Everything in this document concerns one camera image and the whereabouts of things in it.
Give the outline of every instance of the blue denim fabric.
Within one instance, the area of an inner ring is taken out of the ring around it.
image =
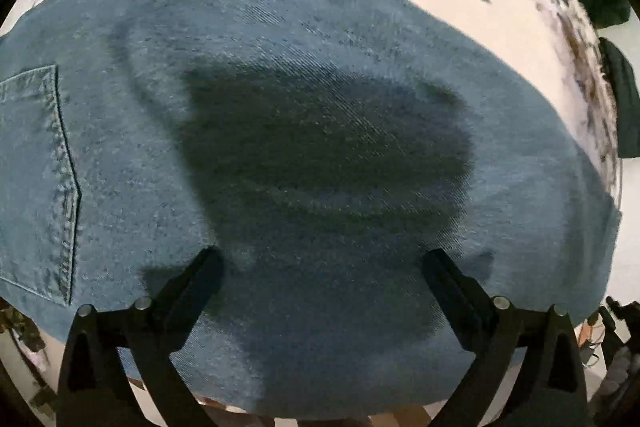
[[[47,0],[0,78],[0,296],[64,340],[219,245],[173,357],[194,393],[306,419],[447,397],[472,357],[426,248],[574,321],[604,291],[620,214],[583,151],[405,0]]]

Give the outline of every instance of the silver screw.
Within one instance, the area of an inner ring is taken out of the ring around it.
[[[151,297],[140,297],[136,302],[134,302],[134,306],[137,310],[146,310],[151,306]]]
[[[494,306],[499,310],[507,310],[511,303],[507,297],[494,297]]]
[[[82,306],[80,306],[78,308],[78,315],[80,317],[86,317],[87,315],[89,315],[92,311],[94,311],[94,307],[91,306],[91,304],[83,304]]]

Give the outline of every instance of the denim garment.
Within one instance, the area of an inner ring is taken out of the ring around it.
[[[447,397],[472,356],[425,249],[575,322],[604,292],[620,214],[583,151],[405,0],[46,0],[0,78],[0,296],[64,341],[219,245],[173,356],[194,393],[299,419]]]

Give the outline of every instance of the back pocket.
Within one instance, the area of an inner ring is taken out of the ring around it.
[[[0,81],[0,279],[68,305],[79,190],[56,73]]]

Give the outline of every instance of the jeans pocket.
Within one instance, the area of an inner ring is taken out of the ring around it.
[[[0,81],[0,279],[69,304],[79,196],[56,67]]]

